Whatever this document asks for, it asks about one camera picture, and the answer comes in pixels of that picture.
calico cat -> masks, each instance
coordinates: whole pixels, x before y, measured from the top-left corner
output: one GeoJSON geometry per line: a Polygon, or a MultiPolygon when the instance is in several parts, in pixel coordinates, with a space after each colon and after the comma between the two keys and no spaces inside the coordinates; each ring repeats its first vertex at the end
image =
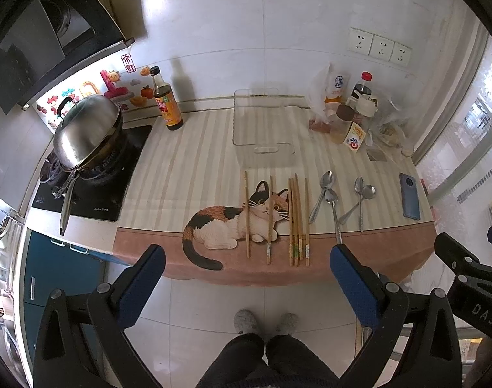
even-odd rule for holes
{"type": "MultiPolygon", "coordinates": [[[[251,240],[261,243],[267,240],[269,229],[269,197],[273,198],[273,225],[280,220],[289,219],[289,190],[278,194],[270,192],[266,181],[261,181],[249,198],[249,233],[251,240]]],[[[246,212],[243,207],[212,206],[198,211],[192,216],[183,231],[183,251],[196,266],[208,270],[220,270],[220,261],[211,260],[196,252],[193,240],[203,243],[208,249],[232,249],[237,241],[246,238],[246,212]]],[[[272,240],[278,238],[273,229],[272,240]]]]}

range hood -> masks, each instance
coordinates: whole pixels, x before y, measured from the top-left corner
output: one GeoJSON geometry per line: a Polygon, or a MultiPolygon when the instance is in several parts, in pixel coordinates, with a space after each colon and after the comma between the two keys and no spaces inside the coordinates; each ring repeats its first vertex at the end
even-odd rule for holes
{"type": "Polygon", "coordinates": [[[99,0],[30,0],[0,40],[0,107],[24,106],[133,42],[99,0]]]}

cabinet handle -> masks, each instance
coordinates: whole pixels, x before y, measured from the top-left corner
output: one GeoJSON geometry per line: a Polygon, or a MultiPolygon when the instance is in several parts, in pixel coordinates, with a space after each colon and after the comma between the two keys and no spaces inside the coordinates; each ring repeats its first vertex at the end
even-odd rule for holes
{"type": "Polygon", "coordinates": [[[36,286],[36,279],[31,276],[31,278],[30,278],[30,300],[34,300],[35,286],[36,286]]]}
{"type": "Polygon", "coordinates": [[[64,247],[66,246],[64,241],[59,241],[57,239],[54,239],[54,238],[50,238],[50,242],[52,242],[54,245],[57,245],[57,246],[60,246],[60,247],[64,247]]]}
{"type": "Polygon", "coordinates": [[[90,251],[88,250],[88,248],[85,248],[86,251],[81,251],[78,248],[74,248],[74,246],[71,243],[69,243],[69,245],[70,245],[70,249],[72,251],[75,251],[76,253],[79,253],[79,254],[82,254],[82,255],[88,255],[90,253],[90,251]]]}

wall outlet panel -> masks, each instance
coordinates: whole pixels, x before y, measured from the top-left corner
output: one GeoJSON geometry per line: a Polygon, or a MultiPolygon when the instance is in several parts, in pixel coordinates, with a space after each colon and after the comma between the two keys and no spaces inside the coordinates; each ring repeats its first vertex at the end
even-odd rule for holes
{"type": "Polygon", "coordinates": [[[409,60],[411,59],[412,49],[405,45],[395,42],[393,52],[391,54],[390,62],[397,64],[401,67],[407,67],[409,60]]]}
{"type": "Polygon", "coordinates": [[[373,33],[364,30],[350,28],[348,37],[348,50],[359,54],[368,55],[372,46],[373,33]]]}
{"type": "Polygon", "coordinates": [[[383,61],[389,61],[394,46],[394,41],[380,37],[378,35],[374,35],[369,56],[373,58],[378,58],[383,61]]]}

blue smartphone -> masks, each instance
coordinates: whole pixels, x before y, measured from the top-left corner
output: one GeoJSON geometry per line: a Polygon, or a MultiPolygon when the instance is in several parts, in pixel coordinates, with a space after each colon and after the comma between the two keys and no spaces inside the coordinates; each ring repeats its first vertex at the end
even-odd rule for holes
{"type": "Polygon", "coordinates": [[[410,219],[420,220],[420,202],[414,177],[400,174],[400,190],[402,192],[402,214],[410,219]]]}

